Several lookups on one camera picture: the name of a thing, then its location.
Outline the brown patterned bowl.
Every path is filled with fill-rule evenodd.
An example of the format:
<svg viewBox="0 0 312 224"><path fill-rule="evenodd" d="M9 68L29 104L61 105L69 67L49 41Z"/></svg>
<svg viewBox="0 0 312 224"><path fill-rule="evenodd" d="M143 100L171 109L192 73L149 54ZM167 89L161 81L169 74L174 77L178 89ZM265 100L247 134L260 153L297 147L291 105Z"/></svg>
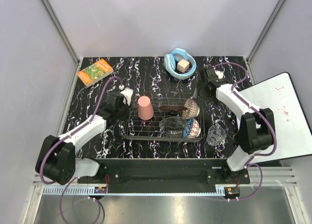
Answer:
<svg viewBox="0 0 312 224"><path fill-rule="evenodd" d="M198 117L200 108L198 104L193 99L187 99L184 104L185 109L182 112L182 117L184 119L190 119Z"/></svg>

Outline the clear glass mug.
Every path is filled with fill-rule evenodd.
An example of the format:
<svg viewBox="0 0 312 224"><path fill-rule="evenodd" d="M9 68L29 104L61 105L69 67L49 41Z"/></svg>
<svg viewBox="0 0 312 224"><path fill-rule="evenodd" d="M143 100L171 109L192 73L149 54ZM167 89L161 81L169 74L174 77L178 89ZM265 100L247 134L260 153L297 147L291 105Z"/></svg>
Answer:
<svg viewBox="0 0 312 224"><path fill-rule="evenodd" d="M225 130L219 125L211 126L208 129L206 141L210 146L218 146L226 138Z"/></svg>

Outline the red floral plate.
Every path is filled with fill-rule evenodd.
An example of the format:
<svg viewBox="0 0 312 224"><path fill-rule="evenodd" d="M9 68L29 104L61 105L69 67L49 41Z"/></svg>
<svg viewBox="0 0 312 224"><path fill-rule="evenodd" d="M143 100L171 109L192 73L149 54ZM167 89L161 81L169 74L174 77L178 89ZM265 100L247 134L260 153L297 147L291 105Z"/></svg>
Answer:
<svg viewBox="0 0 312 224"><path fill-rule="evenodd" d="M160 111L176 111L176 112L182 112L184 110L188 110L187 107L183 105L162 105L158 108Z"/></svg>

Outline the clear glass plate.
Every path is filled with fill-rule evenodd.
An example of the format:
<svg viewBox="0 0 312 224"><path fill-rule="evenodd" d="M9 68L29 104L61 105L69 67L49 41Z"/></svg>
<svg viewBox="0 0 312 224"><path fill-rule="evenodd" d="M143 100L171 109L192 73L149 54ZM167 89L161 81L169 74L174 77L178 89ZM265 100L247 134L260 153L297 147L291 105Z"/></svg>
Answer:
<svg viewBox="0 0 312 224"><path fill-rule="evenodd" d="M179 116L167 117L159 122L161 132L168 138L181 138L186 125L186 120Z"/></svg>

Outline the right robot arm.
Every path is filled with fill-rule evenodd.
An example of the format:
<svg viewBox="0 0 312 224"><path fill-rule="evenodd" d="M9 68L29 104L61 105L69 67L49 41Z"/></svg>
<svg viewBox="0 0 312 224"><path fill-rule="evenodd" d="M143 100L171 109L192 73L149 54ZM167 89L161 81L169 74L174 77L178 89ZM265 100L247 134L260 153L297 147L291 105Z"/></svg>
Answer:
<svg viewBox="0 0 312 224"><path fill-rule="evenodd" d="M226 183L238 179L238 171L258 156L271 156L277 148L274 113L270 108L261 109L245 98L234 84L220 78L213 67L200 71L199 91L224 103L235 114L238 122L238 147L227 159L227 168L221 171Z"/></svg>

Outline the grey wire dish rack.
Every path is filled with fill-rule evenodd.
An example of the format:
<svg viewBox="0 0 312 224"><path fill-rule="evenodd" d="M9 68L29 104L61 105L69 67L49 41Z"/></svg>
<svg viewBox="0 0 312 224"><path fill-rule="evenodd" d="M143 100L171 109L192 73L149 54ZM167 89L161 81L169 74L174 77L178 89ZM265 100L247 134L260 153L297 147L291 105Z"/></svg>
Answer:
<svg viewBox="0 0 312 224"><path fill-rule="evenodd" d="M142 120L138 116L138 99L147 96L151 100L154 115L150 120ZM191 93L178 92L135 92L132 96L131 105L127 118L120 123L120 135L129 140L147 141L173 141L173 142L198 142L205 137L205 123L203 111L200 109L195 119L200 124L201 133L197 138L168 138L163 135L159 128L159 122L167 117L182 117L182 112L160 111L162 105L184 105L187 99L192 98Z"/></svg>

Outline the blue triangle patterned bowl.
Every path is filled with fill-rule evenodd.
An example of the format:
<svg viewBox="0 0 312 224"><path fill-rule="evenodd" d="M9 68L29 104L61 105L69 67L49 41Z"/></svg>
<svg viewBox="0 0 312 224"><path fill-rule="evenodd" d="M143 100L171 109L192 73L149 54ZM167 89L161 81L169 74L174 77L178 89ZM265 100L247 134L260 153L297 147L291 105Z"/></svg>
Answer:
<svg viewBox="0 0 312 224"><path fill-rule="evenodd" d="M183 138L188 138L189 137L189 134L191 133L191 130L193 128L194 118L187 119L186 123L187 123L187 125L184 128L183 133L182 133L182 137Z"/></svg>

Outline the orange patterned white bowl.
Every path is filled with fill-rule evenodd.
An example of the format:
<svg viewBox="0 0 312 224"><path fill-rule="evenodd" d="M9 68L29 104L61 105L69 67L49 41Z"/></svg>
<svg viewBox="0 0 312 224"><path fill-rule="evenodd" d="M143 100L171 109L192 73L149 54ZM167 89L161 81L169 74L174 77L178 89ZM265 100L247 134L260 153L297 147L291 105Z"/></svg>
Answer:
<svg viewBox="0 0 312 224"><path fill-rule="evenodd" d="M197 138L201 133L200 124L196 119L193 119L193 125L189 133L189 138Z"/></svg>

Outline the pink plastic cup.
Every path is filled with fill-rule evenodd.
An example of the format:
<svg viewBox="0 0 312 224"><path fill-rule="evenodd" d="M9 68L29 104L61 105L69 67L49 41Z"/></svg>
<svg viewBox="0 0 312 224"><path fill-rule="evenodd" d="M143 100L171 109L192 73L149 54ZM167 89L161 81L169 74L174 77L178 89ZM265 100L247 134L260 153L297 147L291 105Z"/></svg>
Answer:
<svg viewBox="0 0 312 224"><path fill-rule="evenodd" d="M138 116L142 120L150 120L154 115L151 100L147 96L141 96L138 101Z"/></svg>

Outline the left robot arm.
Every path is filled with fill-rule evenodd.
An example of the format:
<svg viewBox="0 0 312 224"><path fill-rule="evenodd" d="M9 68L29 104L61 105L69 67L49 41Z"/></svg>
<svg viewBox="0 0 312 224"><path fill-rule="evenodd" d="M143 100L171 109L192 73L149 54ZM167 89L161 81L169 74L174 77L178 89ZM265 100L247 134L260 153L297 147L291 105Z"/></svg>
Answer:
<svg viewBox="0 0 312 224"><path fill-rule="evenodd" d="M124 119L131 105L134 91L126 88L110 93L95 115L60 136L47 136L35 165L35 171L60 185L67 184L74 177L89 177L94 183L105 178L100 162L91 158L77 158L76 153L92 138Z"/></svg>

